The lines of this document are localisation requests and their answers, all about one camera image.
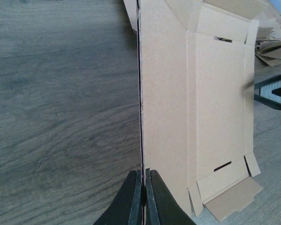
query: wooden floor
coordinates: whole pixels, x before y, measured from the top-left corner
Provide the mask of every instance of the wooden floor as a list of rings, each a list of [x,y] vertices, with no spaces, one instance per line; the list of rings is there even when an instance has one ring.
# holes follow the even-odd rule
[[[140,168],[139,146],[123,1],[0,0],[0,225],[93,224]],[[255,154],[264,190],[222,224],[281,225],[281,112],[260,104]],[[195,222],[217,224],[207,210]]]

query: gray wood surface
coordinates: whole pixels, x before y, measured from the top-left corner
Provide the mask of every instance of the gray wood surface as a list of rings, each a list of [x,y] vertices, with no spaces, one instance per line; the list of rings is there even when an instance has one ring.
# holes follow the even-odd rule
[[[93,224],[140,168],[138,110],[122,0],[0,0],[0,225]],[[281,112],[255,104],[254,129],[264,190],[224,225],[281,225]]]

